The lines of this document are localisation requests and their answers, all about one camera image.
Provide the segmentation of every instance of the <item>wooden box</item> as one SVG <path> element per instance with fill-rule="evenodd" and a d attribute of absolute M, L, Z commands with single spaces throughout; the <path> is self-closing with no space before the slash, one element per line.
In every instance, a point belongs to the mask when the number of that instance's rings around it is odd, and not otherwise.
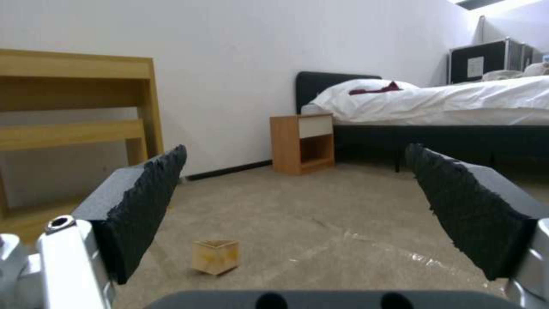
<path fill-rule="evenodd" d="M 238 242 L 230 240 L 195 241 L 192 267 L 218 275 L 238 266 Z"/>

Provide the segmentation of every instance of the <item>wooden nightstand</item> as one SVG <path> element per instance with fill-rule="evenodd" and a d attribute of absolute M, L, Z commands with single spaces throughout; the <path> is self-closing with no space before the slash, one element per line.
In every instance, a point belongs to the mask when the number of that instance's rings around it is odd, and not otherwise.
<path fill-rule="evenodd" d="M 271 117 L 273 168 L 302 175 L 334 166 L 331 114 Z"/>

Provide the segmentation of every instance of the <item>label on case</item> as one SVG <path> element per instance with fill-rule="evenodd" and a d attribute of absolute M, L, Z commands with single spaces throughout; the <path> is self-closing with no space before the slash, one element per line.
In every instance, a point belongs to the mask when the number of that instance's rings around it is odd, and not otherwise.
<path fill-rule="evenodd" d="M 484 74 L 484 57 L 467 60 L 467 78 L 481 77 Z"/>

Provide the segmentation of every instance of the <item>wooden desk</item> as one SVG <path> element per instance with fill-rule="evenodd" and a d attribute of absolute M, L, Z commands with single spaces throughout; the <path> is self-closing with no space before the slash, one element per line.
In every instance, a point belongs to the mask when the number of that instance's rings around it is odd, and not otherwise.
<path fill-rule="evenodd" d="M 164 152 L 151 58 L 0 49 L 0 113 L 111 107 L 137 107 L 139 119 L 0 127 L 0 151 L 124 140 L 129 164 Z M 81 199 L 15 211 L 0 172 L 0 233 L 34 241 L 45 222 Z"/>

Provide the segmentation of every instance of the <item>dark red cloth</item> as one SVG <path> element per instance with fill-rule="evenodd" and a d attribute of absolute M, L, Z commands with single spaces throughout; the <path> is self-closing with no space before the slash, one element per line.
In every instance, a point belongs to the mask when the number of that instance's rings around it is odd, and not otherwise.
<path fill-rule="evenodd" d="M 392 81 L 389 84 L 389 86 L 383 87 L 379 90 L 355 89 L 355 90 L 349 91 L 349 95 L 354 96 L 354 95 L 363 95 L 364 93 L 383 93 L 383 92 L 399 91 L 399 90 L 402 90 L 402 89 L 400 89 L 399 86 L 394 81 Z"/>

